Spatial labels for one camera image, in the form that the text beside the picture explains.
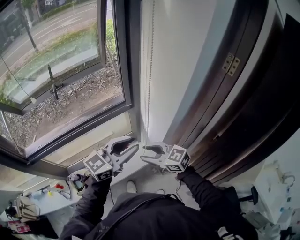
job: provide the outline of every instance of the door hinge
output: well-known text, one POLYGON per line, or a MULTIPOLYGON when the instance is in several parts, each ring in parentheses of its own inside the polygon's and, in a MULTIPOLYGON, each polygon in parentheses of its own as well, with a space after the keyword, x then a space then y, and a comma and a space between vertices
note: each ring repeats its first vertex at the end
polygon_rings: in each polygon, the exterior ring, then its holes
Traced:
POLYGON ((228 53, 222 69, 232 77, 238 68, 239 63, 240 59, 236 58, 233 54, 228 53))

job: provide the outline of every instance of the shoe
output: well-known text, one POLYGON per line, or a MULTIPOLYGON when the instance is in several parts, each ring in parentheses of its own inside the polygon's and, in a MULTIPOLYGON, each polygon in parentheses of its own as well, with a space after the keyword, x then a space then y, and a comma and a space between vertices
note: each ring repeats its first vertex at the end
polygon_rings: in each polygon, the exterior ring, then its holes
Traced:
POLYGON ((165 194, 165 191, 164 190, 162 190, 162 189, 160 189, 160 190, 158 190, 157 192, 156 192, 157 194, 165 194))
POLYGON ((133 181, 128 181, 127 192, 128 193, 137 193, 137 189, 136 189, 135 183, 133 181))

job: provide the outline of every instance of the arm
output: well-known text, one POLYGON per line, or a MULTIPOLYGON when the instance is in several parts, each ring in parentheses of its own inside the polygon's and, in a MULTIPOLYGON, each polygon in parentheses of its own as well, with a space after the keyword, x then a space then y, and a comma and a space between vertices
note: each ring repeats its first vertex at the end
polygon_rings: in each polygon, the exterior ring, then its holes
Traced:
POLYGON ((201 209, 210 207, 224 198, 222 191, 197 174, 193 167, 188 166, 177 178, 187 185, 201 209))
POLYGON ((190 189, 201 212, 215 219, 213 227, 216 231, 225 226, 227 231, 243 237, 242 239, 258 239, 255 228, 235 211, 223 191, 197 174, 193 167, 187 167, 177 178, 190 189))
POLYGON ((87 180, 88 187, 77 202, 74 215, 64 226, 60 239, 68 240, 72 236, 83 239, 101 221, 111 181, 97 182, 93 177, 87 180))

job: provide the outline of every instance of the black jacket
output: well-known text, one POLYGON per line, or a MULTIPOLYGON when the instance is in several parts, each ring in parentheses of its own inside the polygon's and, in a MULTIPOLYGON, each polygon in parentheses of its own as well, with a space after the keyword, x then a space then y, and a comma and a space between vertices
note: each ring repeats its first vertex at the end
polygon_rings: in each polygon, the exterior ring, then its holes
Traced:
POLYGON ((78 201, 75 213, 64 226, 60 239, 69 240, 73 235, 85 240, 96 240, 100 236, 104 240, 219 240, 222 238, 218 230, 222 227, 226 228, 227 235, 236 234, 244 240, 258 239, 254 227, 234 211, 222 191, 195 173, 193 168, 189 167, 178 178, 190 189, 200 211, 167 197, 143 204, 115 224, 140 203, 161 195, 142 194, 127 199, 117 211, 110 212, 107 218, 101 220, 110 180, 93 182, 78 201))

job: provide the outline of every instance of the marker cube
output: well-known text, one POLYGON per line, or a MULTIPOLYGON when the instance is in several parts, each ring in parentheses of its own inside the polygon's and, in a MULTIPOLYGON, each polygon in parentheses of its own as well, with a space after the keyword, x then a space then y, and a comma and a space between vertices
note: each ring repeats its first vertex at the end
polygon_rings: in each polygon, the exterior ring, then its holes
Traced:
POLYGON ((191 158, 185 148, 174 145, 168 158, 164 162, 164 166, 170 172, 183 172, 186 169, 190 159, 191 158))
POLYGON ((83 163, 98 182, 113 176, 113 167, 96 151, 92 151, 91 154, 84 159, 83 163))

